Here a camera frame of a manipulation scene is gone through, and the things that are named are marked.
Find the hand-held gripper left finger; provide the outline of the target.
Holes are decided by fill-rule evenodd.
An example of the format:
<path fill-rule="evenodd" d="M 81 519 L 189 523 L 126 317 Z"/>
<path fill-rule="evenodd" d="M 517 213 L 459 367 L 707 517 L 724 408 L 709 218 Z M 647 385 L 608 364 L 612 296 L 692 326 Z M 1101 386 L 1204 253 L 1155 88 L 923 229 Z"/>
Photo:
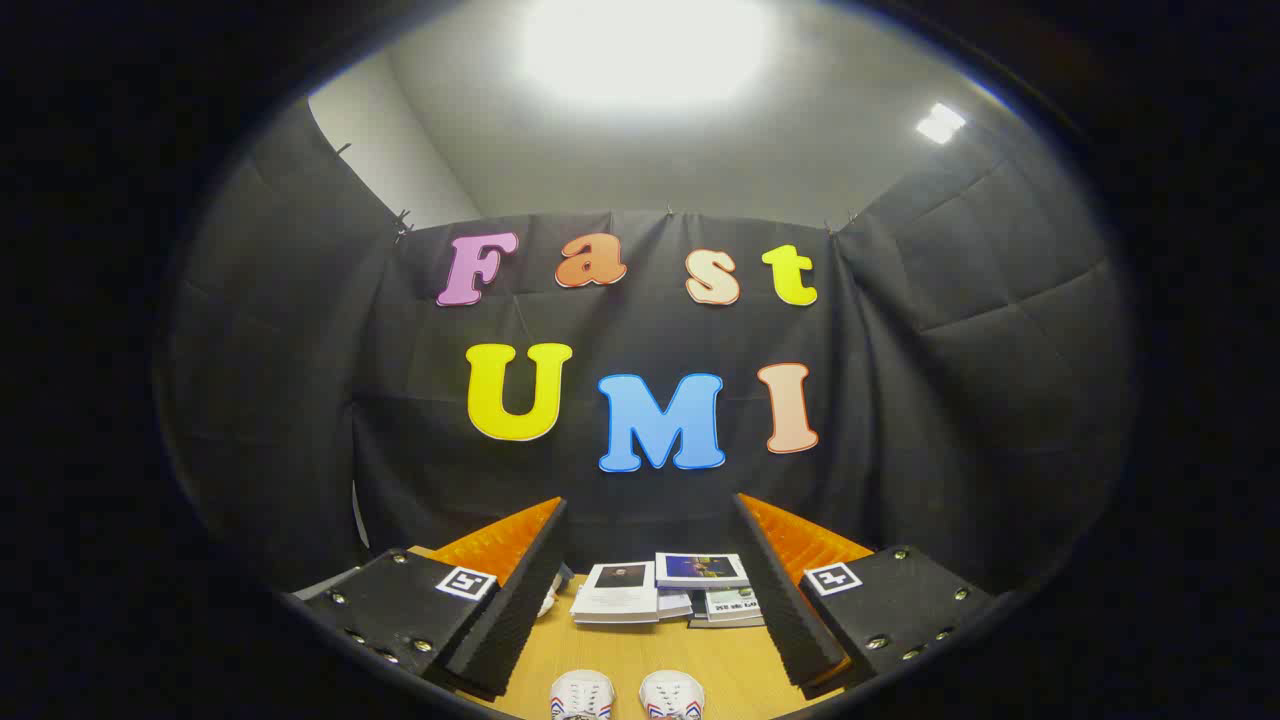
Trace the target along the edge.
<path fill-rule="evenodd" d="M 301 602 L 375 661 L 494 700 L 561 573 L 566 509 L 553 497 L 439 550 L 390 548 Z"/>

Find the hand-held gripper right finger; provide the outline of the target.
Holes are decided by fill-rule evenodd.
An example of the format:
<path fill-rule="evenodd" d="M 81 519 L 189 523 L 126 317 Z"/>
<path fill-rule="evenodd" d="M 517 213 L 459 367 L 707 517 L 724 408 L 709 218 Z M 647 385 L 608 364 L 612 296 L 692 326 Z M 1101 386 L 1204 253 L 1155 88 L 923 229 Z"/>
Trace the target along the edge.
<path fill-rule="evenodd" d="M 733 538 L 790 682 L 813 700 L 923 664 L 972 633 L 996 596 L 923 550 L 869 550 L 745 493 Z"/>

